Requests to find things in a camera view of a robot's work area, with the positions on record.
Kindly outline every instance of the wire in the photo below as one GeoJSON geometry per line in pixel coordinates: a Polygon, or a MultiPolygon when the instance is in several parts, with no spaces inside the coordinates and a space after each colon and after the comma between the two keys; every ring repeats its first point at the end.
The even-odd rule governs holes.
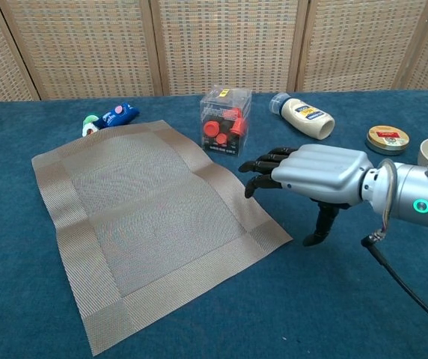
{"type": "Polygon", "coordinates": [[[385,167],[388,175],[388,190],[387,203],[385,204],[384,212],[382,213],[382,228],[377,230],[375,235],[378,240],[384,239],[387,236],[388,219],[391,215],[392,205],[397,193],[397,167],[390,159],[384,159],[380,162],[378,168],[385,167]]]}
{"type": "Polygon", "coordinates": [[[413,290],[407,286],[407,284],[402,280],[402,278],[399,277],[399,275],[394,271],[394,269],[388,264],[385,257],[382,255],[382,253],[379,251],[379,249],[376,248],[375,242],[371,236],[367,236],[362,239],[361,241],[362,245],[372,254],[372,256],[379,262],[381,266],[383,266],[387,272],[392,276],[393,279],[402,287],[403,290],[406,291],[408,295],[424,309],[428,314],[428,306],[422,301],[418,295],[414,293],[413,290]]]}

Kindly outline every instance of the clear plastic box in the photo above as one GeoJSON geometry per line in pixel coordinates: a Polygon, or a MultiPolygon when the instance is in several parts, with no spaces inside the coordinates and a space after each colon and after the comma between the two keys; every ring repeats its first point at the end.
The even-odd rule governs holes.
{"type": "Polygon", "coordinates": [[[216,85],[201,100],[201,147],[238,156],[248,137],[252,90],[216,85]]]}

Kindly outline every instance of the yellow label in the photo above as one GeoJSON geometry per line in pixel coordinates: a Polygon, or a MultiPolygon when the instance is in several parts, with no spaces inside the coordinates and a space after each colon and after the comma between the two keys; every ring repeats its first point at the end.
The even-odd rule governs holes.
{"type": "Polygon", "coordinates": [[[308,114],[313,114],[315,111],[316,111],[315,108],[309,107],[309,108],[306,108],[305,110],[302,110],[301,115],[307,116],[308,114]]]}
{"type": "Polygon", "coordinates": [[[229,89],[225,88],[224,90],[221,91],[221,93],[219,94],[219,97],[225,97],[228,92],[229,92],[229,89]]]}

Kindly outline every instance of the green cap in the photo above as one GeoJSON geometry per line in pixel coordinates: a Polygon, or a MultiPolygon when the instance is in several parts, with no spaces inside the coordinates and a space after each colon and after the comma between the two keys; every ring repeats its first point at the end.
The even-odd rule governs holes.
{"type": "Polygon", "coordinates": [[[90,114],[89,116],[86,116],[85,120],[82,121],[82,125],[86,126],[88,123],[92,123],[94,121],[98,121],[99,117],[96,116],[95,114],[90,114]]]}

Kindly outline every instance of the robot finger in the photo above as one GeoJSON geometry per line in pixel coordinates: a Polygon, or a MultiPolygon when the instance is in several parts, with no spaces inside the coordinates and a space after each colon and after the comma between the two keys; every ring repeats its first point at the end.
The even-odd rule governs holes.
{"type": "Polygon", "coordinates": [[[239,167],[239,172],[259,172],[260,174],[270,174],[280,162],[247,161],[239,167]]]}
{"type": "Polygon", "coordinates": [[[275,155],[273,153],[270,153],[268,155],[262,155],[256,161],[267,161],[267,162],[280,162],[283,159],[288,158],[287,155],[275,155]]]}
{"type": "Polygon", "coordinates": [[[282,188],[282,185],[279,182],[274,181],[270,174],[262,174],[251,178],[249,182],[247,182],[244,196],[246,198],[252,197],[257,188],[282,188]]]}
{"type": "Polygon", "coordinates": [[[269,154],[288,156],[289,154],[297,150],[297,148],[292,147],[277,147],[274,150],[269,151],[269,154]]]}

